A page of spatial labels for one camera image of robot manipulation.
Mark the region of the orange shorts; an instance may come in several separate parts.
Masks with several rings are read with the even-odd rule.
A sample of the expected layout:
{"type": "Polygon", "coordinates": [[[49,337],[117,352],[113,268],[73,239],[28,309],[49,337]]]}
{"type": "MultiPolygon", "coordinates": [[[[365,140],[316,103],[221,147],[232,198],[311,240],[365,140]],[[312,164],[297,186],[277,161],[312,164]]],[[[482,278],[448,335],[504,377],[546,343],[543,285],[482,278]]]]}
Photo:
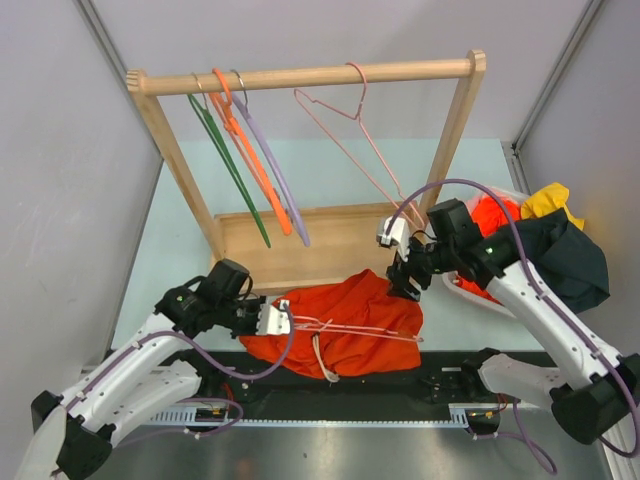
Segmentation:
{"type": "Polygon", "coordinates": [[[252,356],[332,383],[344,377],[410,370],[421,365],[423,312],[418,303],[387,294],[389,282],[366,269],[338,284],[295,289],[282,298],[295,320],[295,338],[242,336],[252,356]]]}

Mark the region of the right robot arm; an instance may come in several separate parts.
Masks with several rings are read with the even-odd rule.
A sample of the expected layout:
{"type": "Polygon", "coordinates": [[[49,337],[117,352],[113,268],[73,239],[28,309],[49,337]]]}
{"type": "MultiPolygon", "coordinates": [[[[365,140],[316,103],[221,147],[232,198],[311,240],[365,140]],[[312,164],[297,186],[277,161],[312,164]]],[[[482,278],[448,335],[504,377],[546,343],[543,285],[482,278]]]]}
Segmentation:
{"type": "Polygon", "coordinates": [[[534,265],[521,259],[514,234],[482,236],[457,199],[432,207],[427,215],[435,236],[430,243],[413,237],[399,214],[380,223],[378,244],[396,250],[386,270],[390,295],[418,301],[433,276],[457,272],[508,309],[554,363],[539,367],[485,349],[461,376],[469,399],[503,393],[546,409],[570,437],[586,445],[625,418],[639,420],[638,355],[622,356],[586,327],[534,265]]]}

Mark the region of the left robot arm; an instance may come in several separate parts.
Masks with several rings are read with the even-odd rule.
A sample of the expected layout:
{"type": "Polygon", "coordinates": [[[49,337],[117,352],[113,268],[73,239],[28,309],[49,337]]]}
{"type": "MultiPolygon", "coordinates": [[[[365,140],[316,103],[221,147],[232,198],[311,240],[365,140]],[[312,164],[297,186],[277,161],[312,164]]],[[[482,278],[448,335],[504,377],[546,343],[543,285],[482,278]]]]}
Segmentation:
{"type": "Polygon", "coordinates": [[[293,318],[251,295],[249,271],[232,260],[215,263],[168,290],[121,348],[60,394],[43,391],[31,403],[34,437],[19,479],[86,479],[133,430],[178,402],[214,397],[220,374],[244,381],[275,371],[242,373],[212,357],[196,338],[215,326],[239,336],[287,336],[293,318]]]}

